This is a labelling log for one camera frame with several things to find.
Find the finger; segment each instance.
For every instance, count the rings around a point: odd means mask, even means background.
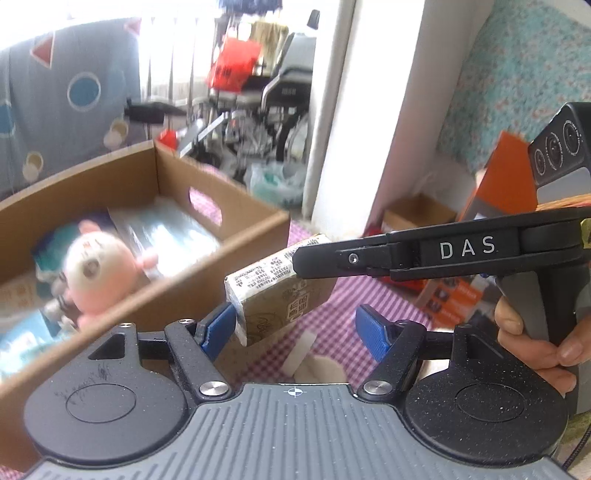
[[[577,385],[577,377],[564,368],[547,368],[536,370],[536,373],[558,390],[561,395],[570,392]]]
[[[558,361],[565,367],[591,358],[591,317],[581,320],[558,347]]]
[[[515,309],[509,305],[505,297],[501,297],[495,308],[495,322],[501,330],[521,335],[523,333],[523,320]]]
[[[532,340],[527,335],[511,335],[499,330],[499,343],[528,367],[538,370],[558,365],[556,345],[544,340]]]

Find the pink plush toy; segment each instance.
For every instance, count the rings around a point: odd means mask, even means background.
[[[82,313],[77,320],[83,329],[99,314],[121,301],[133,289],[138,275],[158,263],[158,255],[147,252],[134,258],[118,238],[102,232],[90,221],[79,225],[80,233],[68,249],[63,273],[67,290],[64,299]]]

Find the white lettering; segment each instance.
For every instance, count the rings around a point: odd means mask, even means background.
[[[448,242],[441,242],[440,244],[441,247],[441,259],[443,260],[444,258],[450,258],[453,255],[453,247],[450,243]],[[449,253],[446,255],[445,253],[445,249],[443,247],[449,247]]]
[[[484,249],[483,252],[486,254],[491,254],[495,251],[495,246],[492,243],[487,242],[487,240],[492,240],[492,237],[486,236],[482,239],[482,245],[489,247],[489,249]]]
[[[467,252],[470,252],[472,255],[475,255],[470,242],[466,238],[466,240],[464,241],[464,250],[462,250],[462,256],[466,255]]]

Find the silver screw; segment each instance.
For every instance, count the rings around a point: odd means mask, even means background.
[[[385,395],[392,391],[392,385],[384,380],[370,380],[363,389],[370,395]]]
[[[205,382],[203,385],[201,385],[201,387],[199,387],[199,391],[208,397],[219,397],[220,395],[224,395],[224,393],[226,393],[228,390],[230,390],[228,384],[218,380]]]

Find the camera lens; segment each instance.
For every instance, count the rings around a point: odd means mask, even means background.
[[[577,127],[570,121],[567,120],[563,128],[564,143],[571,155],[576,155],[579,152],[580,138]]]
[[[534,161],[535,161],[535,169],[540,174],[540,177],[546,173],[546,161],[544,159],[544,154],[540,149],[536,150],[534,153]]]
[[[550,166],[553,169],[557,169],[562,166],[562,147],[560,146],[560,140],[555,133],[550,133],[546,137],[546,153],[548,154],[548,160]]]

